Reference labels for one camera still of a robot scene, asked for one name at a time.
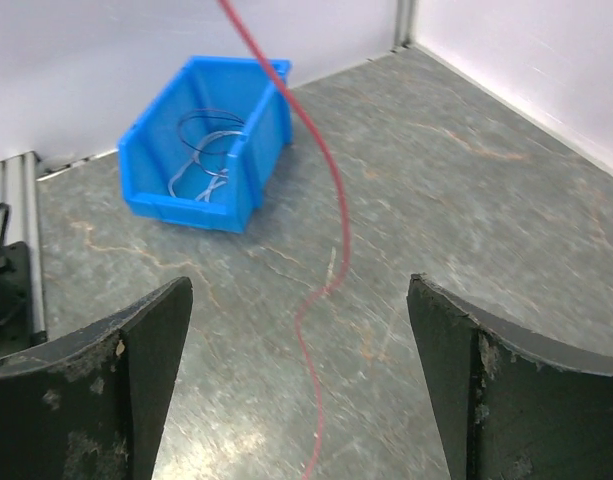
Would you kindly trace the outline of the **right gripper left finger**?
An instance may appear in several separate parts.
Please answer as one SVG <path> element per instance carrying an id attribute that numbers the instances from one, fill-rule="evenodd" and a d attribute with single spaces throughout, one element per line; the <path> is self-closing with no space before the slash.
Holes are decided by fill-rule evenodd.
<path id="1" fill-rule="evenodd" d="M 193 305 L 178 277 L 0 359 L 0 479 L 149 479 Z"/>

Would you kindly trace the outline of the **blue plastic bin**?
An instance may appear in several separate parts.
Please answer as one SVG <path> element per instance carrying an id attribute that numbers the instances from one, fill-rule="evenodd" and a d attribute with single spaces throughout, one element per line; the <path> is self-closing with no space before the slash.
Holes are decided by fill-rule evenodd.
<path id="1" fill-rule="evenodd" d="M 191 58 L 118 143 L 133 214 L 243 232 L 292 140 L 289 106 L 254 59 Z"/>

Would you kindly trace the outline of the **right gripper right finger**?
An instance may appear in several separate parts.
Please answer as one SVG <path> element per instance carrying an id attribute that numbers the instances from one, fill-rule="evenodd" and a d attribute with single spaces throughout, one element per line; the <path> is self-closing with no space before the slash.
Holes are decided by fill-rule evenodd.
<path id="1" fill-rule="evenodd" d="M 523 328 L 420 274 L 410 323 L 454 479 L 613 479 L 613 357 Z"/>

